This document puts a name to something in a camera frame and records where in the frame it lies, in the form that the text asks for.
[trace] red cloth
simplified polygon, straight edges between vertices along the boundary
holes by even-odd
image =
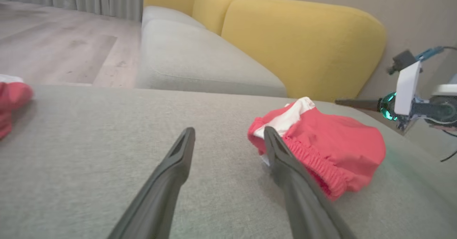
[[[0,82],[0,139],[11,132],[11,113],[26,104],[33,96],[33,91],[25,83]]]
[[[370,183],[384,160],[386,147],[381,133],[375,127],[349,117],[322,114],[313,102],[309,102],[312,104],[310,109],[300,114],[298,121],[293,121],[282,139],[331,200],[336,200],[346,190],[361,190]],[[248,130],[248,139],[261,155],[266,152],[265,142],[254,132],[294,104],[254,120]]]

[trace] blue cable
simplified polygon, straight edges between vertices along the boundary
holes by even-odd
[[[441,47],[441,46],[433,47],[433,48],[427,49],[424,52],[421,52],[420,54],[418,54],[416,56],[416,60],[424,62],[424,61],[430,59],[431,57],[433,57],[437,54],[440,54],[442,52],[444,52],[444,47]]]

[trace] yellow sofa backrest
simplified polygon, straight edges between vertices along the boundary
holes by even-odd
[[[356,97],[386,44],[372,16],[295,0],[234,0],[222,35],[284,83],[292,98]]]
[[[225,13],[233,0],[195,0],[192,17],[209,31],[219,36],[224,26]]]

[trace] black cable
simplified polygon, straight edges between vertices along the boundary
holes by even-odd
[[[457,51],[457,47],[450,47],[450,46],[445,46],[443,47],[444,49],[452,49],[452,50],[456,50]]]
[[[444,49],[452,49],[452,50],[456,50],[457,51],[457,47],[450,47],[450,46],[443,46]],[[454,135],[450,132],[447,132],[446,130],[443,130],[444,133],[450,135],[450,136],[453,136],[453,137],[456,137],[457,138],[457,135]],[[444,158],[441,160],[441,162],[443,161],[447,161],[448,159],[452,158],[452,156],[456,155],[457,154],[457,151],[455,151],[453,154],[451,154],[449,157],[447,158]]]
[[[446,130],[442,130],[442,131],[443,131],[444,133],[448,134],[448,135],[451,135],[451,136],[457,138],[457,135],[454,135],[454,134],[452,134],[452,133],[450,133],[450,132],[447,132]],[[454,156],[454,155],[456,155],[456,154],[457,154],[457,151],[455,151],[455,152],[454,152],[453,154],[451,154],[449,157],[442,159],[441,162],[447,161],[448,159],[452,158],[452,156]]]

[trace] white robot part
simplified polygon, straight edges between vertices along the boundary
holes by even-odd
[[[400,71],[397,81],[397,96],[395,97],[394,111],[396,114],[410,115],[421,68],[421,62],[418,61]]]
[[[448,83],[439,85],[433,92],[434,96],[457,96],[457,84]]]

